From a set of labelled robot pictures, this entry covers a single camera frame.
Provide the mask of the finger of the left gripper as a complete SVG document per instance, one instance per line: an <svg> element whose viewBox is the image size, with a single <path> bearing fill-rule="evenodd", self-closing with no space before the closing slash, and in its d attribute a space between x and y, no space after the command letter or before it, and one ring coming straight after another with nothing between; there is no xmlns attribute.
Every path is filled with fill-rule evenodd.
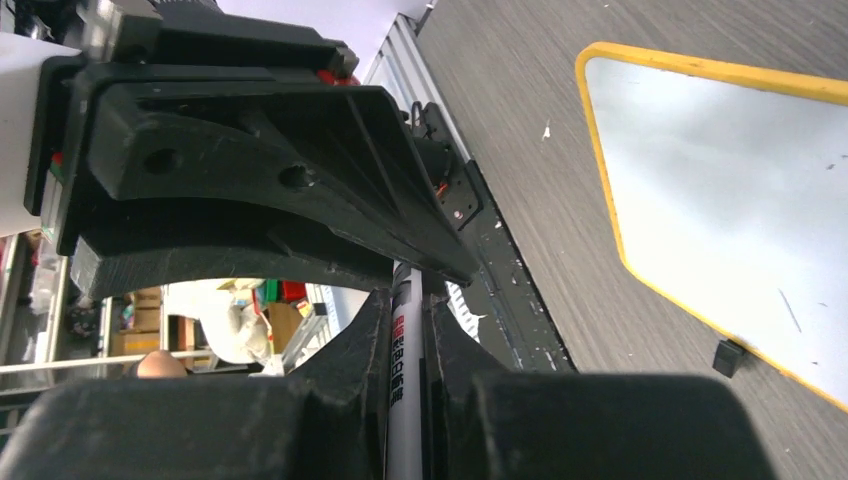
<svg viewBox="0 0 848 480"><path fill-rule="evenodd" d="M94 64L71 84L58 250L93 298L250 277L361 290L403 261L465 284L394 99L308 73Z"/></svg>

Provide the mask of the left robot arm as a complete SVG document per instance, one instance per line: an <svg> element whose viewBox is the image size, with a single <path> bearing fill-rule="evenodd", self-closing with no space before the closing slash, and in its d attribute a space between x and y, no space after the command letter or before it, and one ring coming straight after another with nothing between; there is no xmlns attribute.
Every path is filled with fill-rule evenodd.
<svg viewBox="0 0 848 480"><path fill-rule="evenodd" d="M41 229L94 298L225 277L465 284L455 158L348 46L214 1L15 1L1 36L1 231Z"/></svg>

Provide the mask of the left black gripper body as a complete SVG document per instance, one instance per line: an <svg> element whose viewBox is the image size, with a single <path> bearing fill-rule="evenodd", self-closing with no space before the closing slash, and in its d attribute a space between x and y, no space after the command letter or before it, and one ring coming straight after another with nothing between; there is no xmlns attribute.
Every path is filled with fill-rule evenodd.
<svg viewBox="0 0 848 480"><path fill-rule="evenodd" d="M64 137L70 83L93 61L280 67L352 77L358 57L314 29L228 15L214 1L26 1L23 33L72 48L35 64L34 123L23 206L42 212L47 173Z"/></svg>

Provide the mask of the green whiteboard marker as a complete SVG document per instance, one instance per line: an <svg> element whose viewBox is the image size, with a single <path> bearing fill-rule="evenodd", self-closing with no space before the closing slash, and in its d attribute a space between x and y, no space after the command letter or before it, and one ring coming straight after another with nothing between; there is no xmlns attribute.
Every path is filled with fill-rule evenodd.
<svg viewBox="0 0 848 480"><path fill-rule="evenodd" d="M421 367L423 327L421 272L407 263L393 269L387 479L421 479Z"/></svg>

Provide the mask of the yellow framed whiteboard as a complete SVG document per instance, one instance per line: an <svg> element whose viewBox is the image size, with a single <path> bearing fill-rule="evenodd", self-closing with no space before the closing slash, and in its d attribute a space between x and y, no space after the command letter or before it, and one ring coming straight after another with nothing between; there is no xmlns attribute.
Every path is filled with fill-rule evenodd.
<svg viewBox="0 0 848 480"><path fill-rule="evenodd" d="M847 405L847 84L596 42L576 80L619 257Z"/></svg>

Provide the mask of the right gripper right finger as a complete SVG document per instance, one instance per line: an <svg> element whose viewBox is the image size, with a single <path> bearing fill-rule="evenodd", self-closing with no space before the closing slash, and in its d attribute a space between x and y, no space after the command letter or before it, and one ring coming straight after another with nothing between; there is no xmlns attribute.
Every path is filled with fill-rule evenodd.
<svg viewBox="0 0 848 480"><path fill-rule="evenodd" d="M721 382L667 374L511 371L423 304L429 479L772 479Z"/></svg>

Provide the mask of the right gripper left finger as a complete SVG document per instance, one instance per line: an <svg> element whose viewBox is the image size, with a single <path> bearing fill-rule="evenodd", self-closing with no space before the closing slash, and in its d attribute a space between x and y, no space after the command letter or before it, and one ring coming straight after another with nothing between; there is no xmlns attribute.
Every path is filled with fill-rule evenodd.
<svg viewBox="0 0 848 480"><path fill-rule="evenodd" d="M91 380L43 393L1 454L5 479L379 479L391 301L285 376Z"/></svg>

